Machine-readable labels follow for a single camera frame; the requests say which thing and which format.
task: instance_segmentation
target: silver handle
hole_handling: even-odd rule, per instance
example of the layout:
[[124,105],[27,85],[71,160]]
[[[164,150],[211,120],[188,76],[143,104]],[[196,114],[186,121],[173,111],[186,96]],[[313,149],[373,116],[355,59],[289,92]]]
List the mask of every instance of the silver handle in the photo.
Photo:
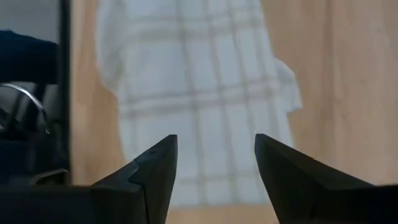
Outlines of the silver handle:
[[12,89],[18,90],[21,93],[27,95],[27,97],[29,97],[29,99],[32,100],[32,102],[34,103],[34,105],[36,105],[37,109],[40,111],[40,114],[42,115],[43,122],[45,125],[45,132],[47,134],[50,134],[50,128],[49,128],[50,126],[49,126],[49,121],[47,119],[47,113],[45,112],[42,103],[34,95],[32,95],[24,87],[17,86],[17,85],[11,84],[11,83],[0,83],[0,86],[12,88]]

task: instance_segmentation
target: light wood panel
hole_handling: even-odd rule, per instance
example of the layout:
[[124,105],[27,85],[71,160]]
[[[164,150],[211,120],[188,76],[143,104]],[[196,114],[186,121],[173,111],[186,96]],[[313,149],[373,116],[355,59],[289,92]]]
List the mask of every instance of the light wood panel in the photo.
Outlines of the light wood panel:
[[[299,150],[375,184],[398,182],[398,1],[262,0],[276,56],[296,74]],[[96,0],[73,4],[73,180],[122,166],[116,99],[95,69]],[[199,208],[169,223],[275,223],[271,206]]]

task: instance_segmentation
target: white plaid shirt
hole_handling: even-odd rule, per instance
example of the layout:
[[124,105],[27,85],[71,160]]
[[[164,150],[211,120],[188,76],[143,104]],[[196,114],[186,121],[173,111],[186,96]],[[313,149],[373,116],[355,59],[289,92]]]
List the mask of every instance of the white plaid shirt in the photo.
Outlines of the white plaid shirt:
[[268,201],[254,135],[292,145],[301,100],[259,0],[102,0],[96,49],[126,159],[178,134],[172,208]]

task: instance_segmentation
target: wooden surface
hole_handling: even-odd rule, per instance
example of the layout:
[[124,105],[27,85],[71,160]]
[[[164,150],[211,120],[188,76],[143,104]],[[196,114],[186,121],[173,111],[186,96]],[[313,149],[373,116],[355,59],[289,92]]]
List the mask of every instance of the wooden surface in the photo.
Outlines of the wooden surface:
[[[398,1],[262,0],[272,46],[296,74],[299,150],[375,184],[398,182]],[[74,1],[72,166],[90,184],[124,162],[114,96],[95,69],[96,0]],[[169,223],[275,223],[271,206],[199,208]]]

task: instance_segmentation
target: dark fabric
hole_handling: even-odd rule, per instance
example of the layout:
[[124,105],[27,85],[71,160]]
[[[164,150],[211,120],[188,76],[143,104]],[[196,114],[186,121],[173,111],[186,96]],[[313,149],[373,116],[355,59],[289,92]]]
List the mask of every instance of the dark fabric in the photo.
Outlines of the dark fabric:
[[57,44],[0,30],[0,82],[56,84]]

